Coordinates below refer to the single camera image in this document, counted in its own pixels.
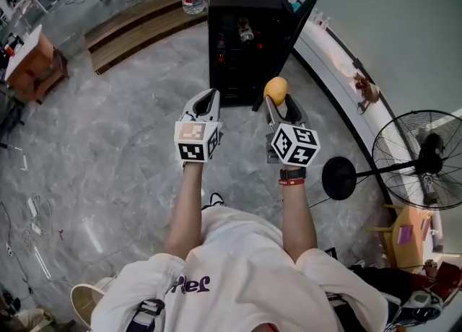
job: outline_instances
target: red bracelet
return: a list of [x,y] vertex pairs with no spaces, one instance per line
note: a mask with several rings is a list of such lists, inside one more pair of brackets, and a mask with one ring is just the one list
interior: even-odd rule
[[302,185],[305,184],[304,178],[297,178],[297,179],[280,179],[280,185]]

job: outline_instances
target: standing fan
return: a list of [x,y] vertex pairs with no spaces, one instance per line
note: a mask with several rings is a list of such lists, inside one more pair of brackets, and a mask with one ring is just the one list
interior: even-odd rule
[[323,188],[330,198],[351,196],[356,179],[380,174],[398,199],[429,210],[462,204],[462,120],[436,110],[411,111],[393,119],[375,137],[377,169],[356,173],[346,157],[323,168]]

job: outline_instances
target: black mini fridge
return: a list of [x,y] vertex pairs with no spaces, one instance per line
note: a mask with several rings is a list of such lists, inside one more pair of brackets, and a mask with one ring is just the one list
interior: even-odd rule
[[210,87],[220,91],[223,106],[258,109],[315,2],[294,13],[287,0],[209,0]]

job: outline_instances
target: chair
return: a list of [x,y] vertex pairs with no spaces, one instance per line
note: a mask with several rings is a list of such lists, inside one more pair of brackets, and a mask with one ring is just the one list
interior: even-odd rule
[[95,285],[78,284],[71,290],[71,301],[75,313],[88,328],[91,328],[92,314],[96,305],[110,289],[115,277],[105,277]]

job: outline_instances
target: white wall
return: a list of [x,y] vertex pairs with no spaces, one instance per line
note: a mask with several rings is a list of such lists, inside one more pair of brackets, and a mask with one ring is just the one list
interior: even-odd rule
[[396,115],[462,108],[462,0],[319,0]]

